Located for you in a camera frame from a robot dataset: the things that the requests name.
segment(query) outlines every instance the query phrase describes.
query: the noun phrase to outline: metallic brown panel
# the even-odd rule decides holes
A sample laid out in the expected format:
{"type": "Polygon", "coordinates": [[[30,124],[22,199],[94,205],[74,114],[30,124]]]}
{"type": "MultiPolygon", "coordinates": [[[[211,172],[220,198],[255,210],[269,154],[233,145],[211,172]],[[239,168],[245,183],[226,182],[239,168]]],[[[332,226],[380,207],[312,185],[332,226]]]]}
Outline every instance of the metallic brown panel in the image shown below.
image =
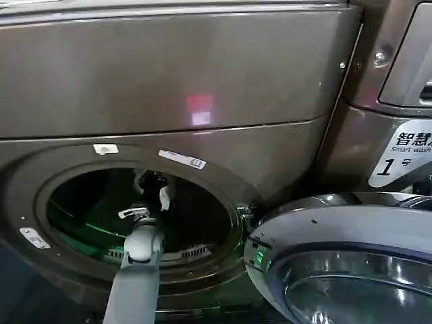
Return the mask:
{"type": "MultiPolygon", "coordinates": [[[[227,171],[226,176],[221,172],[211,173],[212,177],[206,181],[212,186],[230,193],[235,188],[228,175],[234,174],[255,188],[262,199],[271,201],[281,190],[287,187],[292,189],[289,187],[309,169],[322,141],[326,121],[327,116],[323,116],[303,123],[226,130],[59,140],[3,140],[0,141],[0,149],[4,152],[0,155],[0,167],[16,165],[19,159],[26,159],[48,148],[88,144],[89,152],[94,152],[94,143],[134,145],[150,153],[157,154],[163,149],[205,160],[227,171]]],[[[116,155],[105,155],[98,159],[109,162],[116,158],[116,155]]],[[[206,178],[207,167],[203,171],[190,169],[190,172],[194,170],[200,177],[206,178]]]]}
{"type": "Polygon", "coordinates": [[[352,0],[363,8],[364,26],[343,96],[357,107],[390,115],[430,116],[430,109],[398,107],[378,101],[410,19],[421,0],[352,0]]]}
{"type": "Polygon", "coordinates": [[[250,126],[323,115],[334,102],[359,10],[299,7],[102,20],[86,11],[88,20],[3,26],[0,138],[250,126]]]}
{"type": "Polygon", "coordinates": [[[426,165],[382,188],[368,179],[396,128],[412,118],[393,117],[340,101],[321,148],[316,172],[322,190],[400,191],[432,173],[426,165]]]}

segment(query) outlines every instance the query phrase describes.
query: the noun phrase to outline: brown metal surface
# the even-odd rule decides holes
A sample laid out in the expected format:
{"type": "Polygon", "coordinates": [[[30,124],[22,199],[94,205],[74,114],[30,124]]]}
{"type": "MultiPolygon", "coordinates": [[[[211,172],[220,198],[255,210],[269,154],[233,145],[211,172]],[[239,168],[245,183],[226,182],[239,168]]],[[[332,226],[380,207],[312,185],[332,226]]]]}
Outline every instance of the brown metal surface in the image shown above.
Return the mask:
{"type": "Polygon", "coordinates": [[[430,109],[396,107],[378,101],[411,17],[421,0],[352,0],[363,8],[364,27],[346,81],[343,97],[355,107],[390,115],[430,116],[430,109]],[[375,54],[383,53],[385,63],[375,64],[375,54]]]}
{"type": "Polygon", "coordinates": [[[42,15],[40,24],[14,17],[13,26],[0,27],[0,138],[312,120],[331,109],[360,13],[324,4],[133,12],[91,19],[86,11],[87,20],[65,13],[69,21],[47,23],[42,15]]]}

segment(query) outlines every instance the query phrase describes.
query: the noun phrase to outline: label sticker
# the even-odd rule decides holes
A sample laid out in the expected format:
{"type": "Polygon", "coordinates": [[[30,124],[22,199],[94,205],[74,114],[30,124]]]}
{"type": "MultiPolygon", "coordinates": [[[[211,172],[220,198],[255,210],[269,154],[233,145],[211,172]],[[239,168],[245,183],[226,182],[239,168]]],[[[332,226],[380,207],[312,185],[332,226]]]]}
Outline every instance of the label sticker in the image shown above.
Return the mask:
{"type": "Polygon", "coordinates": [[[117,154],[119,148],[115,144],[93,144],[94,151],[99,155],[117,154]]]}
{"type": "Polygon", "coordinates": [[[31,227],[21,227],[20,232],[29,241],[37,248],[50,248],[51,246],[45,242],[45,240],[39,235],[39,233],[31,227]]]}
{"type": "Polygon", "coordinates": [[[374,188],[432,161],[432,119],[410,120],[398,127],[369,178],[374,188]]]}
{"type": "Polygon", "coordinates": [[[190,167],[194,167],[195,169],[198,169],[198,170],[204,169],[204,167],[207,163],[206,161],[197,159],[196,157],[187,157],[185,155],[181,155],[179,153],[171,152],[171,151],[160,150],[159,156],[165,157],[166,159],[169,159],[169,160],[181,163],[181,164],[188,165],[190,167]]]}

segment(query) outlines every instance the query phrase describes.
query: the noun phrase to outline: white label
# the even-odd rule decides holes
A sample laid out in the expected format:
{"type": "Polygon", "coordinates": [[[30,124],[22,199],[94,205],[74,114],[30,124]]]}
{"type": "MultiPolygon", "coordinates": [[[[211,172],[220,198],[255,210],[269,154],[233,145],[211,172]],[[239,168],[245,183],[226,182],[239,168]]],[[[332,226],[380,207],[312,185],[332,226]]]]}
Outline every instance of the white label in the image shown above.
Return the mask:
{"type": "Polygon", "coordinates": [[[117,154],[119,148],[115,144],[93,144],[94,151],[99,155],[117,154]]]}
{"type": "Polygon", "coordinates": [[[160,150],[159,156],[165,157],[166,159],[169,159],[169,160],[181,163],[181,164],[186,164],[190,167],[194,167],[195,169],[199,169],[199,170],[204,169],[204,167],[207,163],[206,161],[197,159],[196,157],[187,157],[185,155],[181,155],[181,154],[171,152],[171,151],[160,150]]]}
{"type": "Polygon", "coordinates": [[[39,233],[31,227],[21,227],[20,232],[29,241],[37,248],[50,248],[51,246],[45,242],[45,240],[39,235],[39,233]]]}
{"type": "Polygon", "coordinates": [[[374,188],[432,161],[432,119],[410,120],[398,127],[369,178],[374,188]]]}

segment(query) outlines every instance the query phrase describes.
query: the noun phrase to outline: sticker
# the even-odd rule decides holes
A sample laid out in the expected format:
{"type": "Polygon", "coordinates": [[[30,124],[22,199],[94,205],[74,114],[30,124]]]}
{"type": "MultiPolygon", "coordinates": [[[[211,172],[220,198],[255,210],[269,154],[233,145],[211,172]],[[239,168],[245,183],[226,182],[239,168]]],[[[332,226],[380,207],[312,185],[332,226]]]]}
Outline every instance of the sticker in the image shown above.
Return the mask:
{"type": "Polygon", "coordinates": [[[115,144],[93,144],[94,151],[99,155],[116,154],[119,148],[115,144]]]}
{"type": "Polygon", "coordinates": [[[181,154],[171,152],[171,151],[160,150],[159,156],[165,157],[166,159],[169,159],[169,160],[181,163],[181,164],[188,165],[190,167],[194,167],[195,169],[198,169],[198,170],[204,169],[204,167],[207,163],[206,161],[197,159],[195,157],[187,157],[185,155],[181,155],[181,154]]]}
{"type": "Polygon", "coordinates": [[[374,188],[432,161],[432,119],[410,120],[398,127],[369,178],[374,188]]]}
{"type": "Polygon", "coordinates": [[[51,246],[45,242],[45,240],[38,234],[38,232],[31,227],[21,227],[20,232],[29,241],[37,248],[50,248],[51,246]]]}

